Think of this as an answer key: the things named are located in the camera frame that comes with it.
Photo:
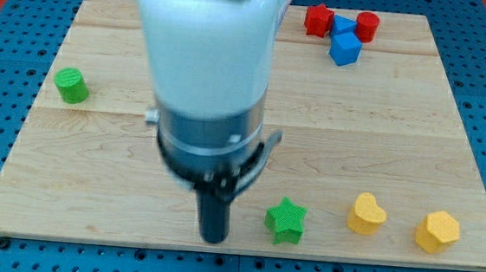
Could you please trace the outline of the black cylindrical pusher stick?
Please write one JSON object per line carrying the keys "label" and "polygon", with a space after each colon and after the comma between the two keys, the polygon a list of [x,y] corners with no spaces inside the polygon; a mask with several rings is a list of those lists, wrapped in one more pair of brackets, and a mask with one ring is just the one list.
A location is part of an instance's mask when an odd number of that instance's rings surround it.
{"label": "black cylindrical pusher stick", "polygon": [[196,191],[200,236],[207,243],[223,242],[230,233],[230,205],[208,191]]}

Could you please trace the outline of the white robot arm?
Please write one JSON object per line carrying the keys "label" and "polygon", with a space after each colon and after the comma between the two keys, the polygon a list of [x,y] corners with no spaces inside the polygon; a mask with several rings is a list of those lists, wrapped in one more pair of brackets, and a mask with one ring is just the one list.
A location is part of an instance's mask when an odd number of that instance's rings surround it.
{"label": "white robot arm", "polygon": [[136,0],[165,167],[197,196],[201,237],[230,232],[230,204],[282,131],[262,134],[275,38],[292,0]]}

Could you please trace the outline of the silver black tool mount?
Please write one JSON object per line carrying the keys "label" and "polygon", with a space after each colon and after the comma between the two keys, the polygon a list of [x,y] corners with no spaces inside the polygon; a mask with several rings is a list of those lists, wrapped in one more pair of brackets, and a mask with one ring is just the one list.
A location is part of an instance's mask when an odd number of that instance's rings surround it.
{"label": "silver black tool mount", "polygon": [[281,130],[261,139],[265,104],[262,94],[244,110],[194,118],[158,103],[146,111],[145,123],[157,127],[165,168],[182,186],[231,202],[256,182],[282,139]]}

